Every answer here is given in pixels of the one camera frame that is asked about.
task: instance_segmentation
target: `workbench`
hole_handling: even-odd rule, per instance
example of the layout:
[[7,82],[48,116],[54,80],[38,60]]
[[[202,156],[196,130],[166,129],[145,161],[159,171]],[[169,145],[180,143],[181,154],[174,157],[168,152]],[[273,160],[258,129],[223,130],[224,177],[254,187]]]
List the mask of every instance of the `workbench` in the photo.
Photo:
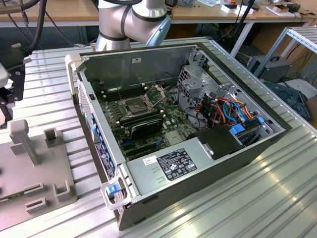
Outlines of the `workbench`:
[[[9,228],[0,237],[316,237],[317,131],[275,96],[216,42],[202,42],[292,127],[251,164],[127,230],[117,229],[105,207],[100,179],[69,92],[64,57],[90,48],[37,51],[26,65],[24,100],[14,118],[25,118],[30,136],[56,127],[64,135],[78,200]],[[132,47],[142,47],[135,43]],[[222,75],[211,67],[213,75]],[[218,80],[225,83],[226,77]],[[10,140],[0,131],[0,143]]]
[[[305,0],[297,0],[296,2],[309,9]],[[260,7],[259,11],[254,11],[253,14],[247,16],[243,31],[231,51],[233,57],[237,55],[255,23],[303,22],[303,26],[309,26],[317,18],[317,16],[309,14],[303,18],[295,16],[280,17],[266,9],[265,5],[260,5]],[[26,10],[30,27],[37,25],[38,8],[37,5]],[[48,0],[47,12],[57,26],[96,26],[99,24],[99,12],[91,0]],[[198,1],[195,2],[194,7],[175,6],[172,13],[173,24],[234,23],[237,18],[234,13],[221,11],[219,5],[209,7]],[[12,14],[12,17],[17,21],[18,26],[25,27],[20,13]],[[45,17],[44,26],[53,26],[47,17]],[[13,27],[12,22],[6,15],[0,15],[0,27]]]

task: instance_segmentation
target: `motherboard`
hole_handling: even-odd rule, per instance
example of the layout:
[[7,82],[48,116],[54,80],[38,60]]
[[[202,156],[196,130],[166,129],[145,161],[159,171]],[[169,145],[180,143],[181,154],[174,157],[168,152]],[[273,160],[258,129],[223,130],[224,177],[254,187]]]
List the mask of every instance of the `motherboard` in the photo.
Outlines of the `motherboard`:
[[101,92],[100,106],[127,160],[180,143],[200,127],[199,121],[187,120],[175,101],[175,85],[159,82]]

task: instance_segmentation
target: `white barcode sticker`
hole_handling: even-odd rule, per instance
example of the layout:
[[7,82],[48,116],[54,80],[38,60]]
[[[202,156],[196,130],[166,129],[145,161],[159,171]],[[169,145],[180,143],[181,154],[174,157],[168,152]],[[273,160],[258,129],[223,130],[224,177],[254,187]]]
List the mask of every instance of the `white barcode sticker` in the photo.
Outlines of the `white barcode sticker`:
[[155,155],[152,155],[150,157],[143,159],[143,162],[145,165],[153,164],[153,163],[157,162],[157,157]]
[[132,63],[141,63],[141,58],[132,59]]

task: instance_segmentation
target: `power supply unit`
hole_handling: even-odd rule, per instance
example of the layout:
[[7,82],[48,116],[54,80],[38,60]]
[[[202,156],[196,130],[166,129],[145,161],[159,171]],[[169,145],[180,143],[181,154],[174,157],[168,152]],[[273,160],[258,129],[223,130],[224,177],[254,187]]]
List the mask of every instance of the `power supply unit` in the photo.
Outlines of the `power supply unit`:
[[[260,66],[264,58],[265,56],[252,57],[247,69],[251,73],[254,73]],[[267,62],[265,68],[260,73],[259,78],[272,83],[277,83],[281,79],[281,77],[283,77],[287,73],[291,66],[291,62],[287,61],[280,55],[275,55],[269,60],[269,62]]]

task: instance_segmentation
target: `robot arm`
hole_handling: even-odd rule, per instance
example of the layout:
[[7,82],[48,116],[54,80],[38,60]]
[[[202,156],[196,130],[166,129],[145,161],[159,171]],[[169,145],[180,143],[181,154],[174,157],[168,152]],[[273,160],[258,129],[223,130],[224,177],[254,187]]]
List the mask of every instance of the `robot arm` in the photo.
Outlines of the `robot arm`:
[[171,24],[162,0],[99,0],[98,8],[100,33],[96,51],[128,49],[129,38],[146,46],[157,46]]
[[[12,120],[15,101],[23,99],[25,57],[29,56],[39,42],[42,33],[47,0],[30,0],[18,6],[0,7],[0,14],[20,12],[40,2],[37,31],[28,48],[8,47],[0,51],[0,109],[5,122]],[[119,50],[130,48],[132,38],[147,46],[157,46],[165,38],[171,19],[166,16],[162,0],[99,0],[99,30],[96,50]],[[13,81],[5,88],[8,76]]]

